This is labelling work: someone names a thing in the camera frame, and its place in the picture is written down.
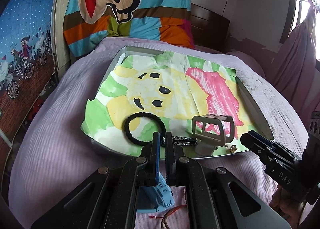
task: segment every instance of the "headboard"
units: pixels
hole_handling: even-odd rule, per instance
[[[222,51],[230,20],[191,4],[191,31],[195,45]]]

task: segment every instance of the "orange stripe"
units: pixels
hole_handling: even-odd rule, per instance
[[[102,16],[94,24],[82,23],[63,32],[68,44],[86,38],[93,33],[105,31],[108,29],[110,16]]]
[[[182,19],[161,17],[160,41],[164,41],[176,46],[183,46],[187,48],[193,48],[190,43],[190,37],[180,27],[183,24]]]

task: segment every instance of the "pink bedspread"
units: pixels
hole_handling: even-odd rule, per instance
[[[126,159],[118,155],[97,156],[89,146],[89,138],[80,130],[87,100],[94,98],[111,60],[124,45],[180,52],[235,68],[237,76],[261,107],[276,140],[302,154],[307,132],[293,108],[237,57],[199,52],[164,42],[105,38],[95,51],[70,67],[36,115],[20,147],[11,174],[9,207],[25,228],[30,228],[37,218],[100,166],[114,168],[125,163]],[[263,172],[262,163],[251,152],[201,163],[210,168],[226,167],[265,202],[270,201],[276,189],[276,183]],[[183,203],[183,190],[174,188],[173,193],[176,203]],[[169,225],[185,229],[187,221],[186,210],[179,210],[170,217]],[[137,215],[136,228],[159,227],[160,219]]]

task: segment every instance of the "colorful striped blanket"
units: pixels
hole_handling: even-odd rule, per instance
[[[105,37],[161,40],[193,48],[190,0],[69,0],[64,37],[75,57]]]

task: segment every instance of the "painting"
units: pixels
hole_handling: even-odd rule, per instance
[[[190,137],[193,116],[218,114],[232,116],[236,144],[240,136],[257,130],[246,111],[237,83],[236,71],[219,64],[174,52],[155,56],[129,55],[110,72],[94,100],[88,100],[82,130],[97,142],[123,154],[139,156],[141,147],[128,141],[123,133],[124,120],[136,112],[158,116],[174,136]],[[153,121],[136,118],[129,129],[135,138],[151,141],[157,126]],[[230,124],[224,126],[230,134]],[[219,134],[215,125],[206,132]],[[195,152],[185,147],[185,154]],[[227,154],[224,149],[214,154]]]
[[[53,0],[10,0],[0,16],[0,129],[12,141],[54,73]]]

